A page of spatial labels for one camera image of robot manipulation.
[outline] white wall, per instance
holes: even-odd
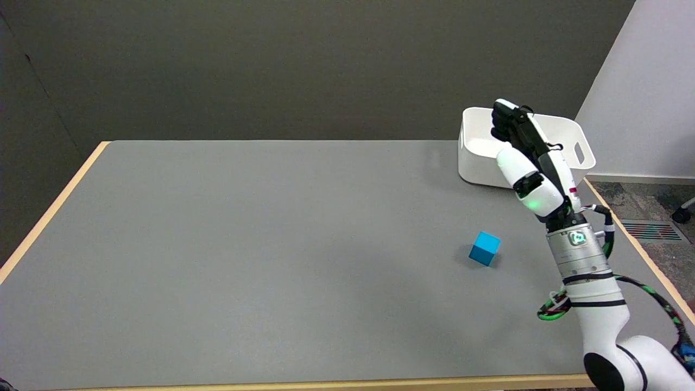
[[[695,1],[637,0],[577,122],[592,174],[695,177]]]

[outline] bin handle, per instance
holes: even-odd
[[[579,144],[579,141],[577,141],[577,143],[574,145],[574,153],[577,155],[577,161],[579,164],[584,163],[586,156],[584,155],[584,151],[582,150],[582,146]]]

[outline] table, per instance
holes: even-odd
[[[619,226],[614,269],[692,321]],[[479,231],[493,267],[467,258]],[[461,180],[456,141],[102,143],[0,281],[0,376],[23,391],[590,385],[575,315],[535,316],[560,285],[543,226]],[[624,294],[623,335],[671,346]]]

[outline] gray wall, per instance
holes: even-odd
[[[0,19],[0,265],[81,163],[55,108]]]
[[[639,0],[577,121],[593,174],[695,179],[695,1]]]
[[[5,0],[83,154],[130,138],[457,137],[574,118],[633,1]]]

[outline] cable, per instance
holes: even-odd
[[[615,225],[613,224],[611,211],[602,205],[587,205],[584,209],[590,209],[605,216],[605,244],[603,245],[603,253],[607,259],[613,251],[615,242]],[[627,282],[642,289],[661,305],[661,308],[669,316],[678,332],[678,341],[673,345],[673,348],[671,348],[671,354],[676,357],[680,364],[683,365],[691,375],[695,374],[695,346],[676,308],[647,284],[643,284],[628,276],[614,274],[614,277],[618,281]],[[540,320],[554,321],[563,317],[570,308],[572,308],[572,302],[569,297],[567,297],[567,292],[563,285],[559,292],[550,293],[550,298],[538,309],[536,315]]]

